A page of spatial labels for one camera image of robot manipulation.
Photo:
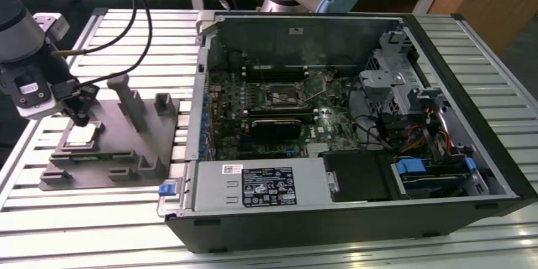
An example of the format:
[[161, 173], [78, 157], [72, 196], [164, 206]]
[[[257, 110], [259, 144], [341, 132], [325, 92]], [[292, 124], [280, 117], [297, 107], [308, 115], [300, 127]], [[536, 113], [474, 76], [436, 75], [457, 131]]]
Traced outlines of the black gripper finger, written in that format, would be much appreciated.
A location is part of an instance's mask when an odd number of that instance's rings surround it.
[[53, 97], [60, 102], [60, 113], [69, 117], [76, 126], [84, 127], [89, 122], [89, 109], [100, 90], [93, 84], [82, 86], [77, 80], [68, 80], [53, 85]]

